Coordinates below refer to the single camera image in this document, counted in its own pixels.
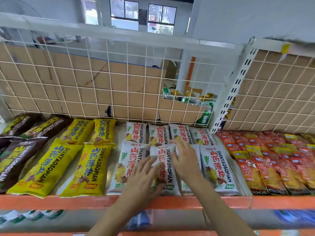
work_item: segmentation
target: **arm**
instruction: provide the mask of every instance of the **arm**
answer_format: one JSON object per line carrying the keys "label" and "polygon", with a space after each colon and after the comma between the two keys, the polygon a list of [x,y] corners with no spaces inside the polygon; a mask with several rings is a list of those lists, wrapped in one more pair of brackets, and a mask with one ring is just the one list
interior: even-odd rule
{"label": "arm", "polygon": [[136,164],[117,202],[105,211],[86,236],[117,235],[133,216],[160,195],[164,184],[151,193],[152,181],[161,168],[161,164],[152,167],[156,159],[148,156]]}
{"label": "arm", "polygon": [[221,200],[211,184],[203,177],[195,150],[183,140],[171,142],[176,144],[179,153],[178,157],[175,152],[171,153],[175,170],[203,206],[217,234],[255,236],[256,234],[246,222]]}

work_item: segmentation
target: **person's left hand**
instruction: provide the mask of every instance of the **person's left hand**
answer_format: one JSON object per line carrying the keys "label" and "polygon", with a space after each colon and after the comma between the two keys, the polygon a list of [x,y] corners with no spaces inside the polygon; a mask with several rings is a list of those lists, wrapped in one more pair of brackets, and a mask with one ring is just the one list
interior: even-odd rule
{"label": "person's left hand", "polygon": [[117,200],[120,210],[127,213],[130,217],[139,213],[156,196],[159,196],[165,184],[159,184],[156,190],[151,192],[152,182],[158,174],[162,164],[159,163],[152,167],[157,157],[150,156],[139,161],[133,168],[128,181]]}

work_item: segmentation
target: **hand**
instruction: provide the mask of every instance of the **hand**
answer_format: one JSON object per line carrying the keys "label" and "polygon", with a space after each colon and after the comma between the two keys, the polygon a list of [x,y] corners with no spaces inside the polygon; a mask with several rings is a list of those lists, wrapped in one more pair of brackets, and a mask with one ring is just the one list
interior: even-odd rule
{"label": "hand", "polygon": [[178,156],[175,152],[171,152],[171,159],[180,178],[188,186],[194,184],[200,177],[203,178],[194,148],[189,143],[179,139],[171,140],[171,143],[176,144],[178,150]]}
{"label": "hand", "polygon": [[156,190],[151,192],[151,185],[158,174],[162,164],[152,167],[157,157],[150,156],[139,161],[133,168],[128,181],[117,200],[117,205],[124,214],[132,217],[139,213],[155,197],[159,196],[165,184],[159,184]]}

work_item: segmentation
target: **dark sign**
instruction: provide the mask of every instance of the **dark sign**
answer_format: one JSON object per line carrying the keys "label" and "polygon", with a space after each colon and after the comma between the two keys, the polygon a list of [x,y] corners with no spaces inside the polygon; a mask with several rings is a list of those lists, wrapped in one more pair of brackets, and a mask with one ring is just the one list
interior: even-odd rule
{"label": "dark sign", "polygon": [[147,25],[148,10],[139,9],[139,25]]}

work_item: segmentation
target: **window pane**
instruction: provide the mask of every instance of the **window pane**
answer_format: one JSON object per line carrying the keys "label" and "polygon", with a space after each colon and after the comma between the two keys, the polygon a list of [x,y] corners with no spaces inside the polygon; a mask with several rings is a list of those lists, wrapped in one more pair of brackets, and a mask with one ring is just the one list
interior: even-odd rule
{"label": "window pane", "polygon": [[138,3],[133,1],[125,1],[126,18],[138,19]]}
{"label": "window pane", "polygon": [[85,23],[91,25],[98,25],[96,3],[91,0],[82,0]]}
{"label": "window pane", "polygon": [[148,21],[161,22],[161,20],[162,20],[162,9],[163,9],[163,6],[150,4],[149,5],[149,18],[148,18]]}
{"label": "window pane", "polygon": [[173,35],[174,26],[148,23],[148,32]]}
{"label": "window pane", "polygon": [[111,3],[111,16],[125,17],[124,0],[110,0]]}
{"label": "window pane", "polygon": [[176,7],[163,7],[163,23],[175,23]]}
{"label": "window pane", "polygon": [[139,22],[138,21],[115,19],[112,17],[112,27],[113,28],[120,28],[120,29],[127,29],[127,30],[138,30],[139,29]]}

